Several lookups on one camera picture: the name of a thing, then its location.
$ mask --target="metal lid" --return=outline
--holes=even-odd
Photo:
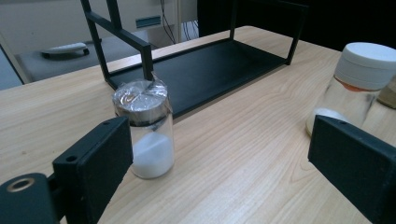
[[[137,80],[119,87],[113,94],[118,116],[127,116],[131,125],[146,126],[171,113],[166,86],[158,79]]]

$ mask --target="glass jar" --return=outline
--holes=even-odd
[[[396,109],[396,76],[392,81],[379,93],[378,102],[390,108]]]
[[[173,116],[166,86],[158,79],[128,83],[113,95],[118,116],[131,126],[135,175],[164,175],[174,164]]]
[[[332,80],[305,123],[308,134],[312,134],[316,115],[361,127],[381,89],[395,74],[395,49],[372,43],[347,44]]]

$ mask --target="wooden table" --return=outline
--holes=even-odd
[[[153,51],[154,57],[226,37]],[[253,27],[236,39],[286,57],[290,38]],[[290,66],[176,120],[176,163],[160,178],[125,175],[101,223],[369,223],[307,159],[304,123],[340,52],[300,41]],[[138,56],[109,65],[117,69]],[[98,66],[0,91],[0,183],[51,162],[114,118]],[[396,113],[375,103],[363,126],[396,145]]]

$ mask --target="wall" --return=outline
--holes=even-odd
[[[164,2],[165,16],[174,24],[177,0]],[[91,5],[108,18],[105,0],[91,0]],[[135,19],[162,15],[160,0],[119,0],[119,8],[123,27],[130,32],[137,31]],[[0,34],[14,55],[92,40],[79,0],[0,0]]]
[[[198,20],[197,0],[181,0],[180,17],[181,22]]]

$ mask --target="white powder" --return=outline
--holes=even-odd
[[[142,178],[165,174],[174,163],[173,141],[160,133],[145,134],[133,145],[134,173]]]
[[[306,123],[305,123],[306,131],[309,133],[309,135],[312,134],[312,130],[314,129],[314,122],[315,122],[316,115],[322,115],[322,116],[326,116],[326,117],[330,117],[330,118],[334,118],[334,119],[340,119],[345,122],[349,122],[347,120],[347,118],[344,117],[344,115],[338,113],[335,110],[331,110],[331,109],[323,108],[323,107],[316,108],[314,110],[314,112],[311,114],[311,116],[306,120]]]

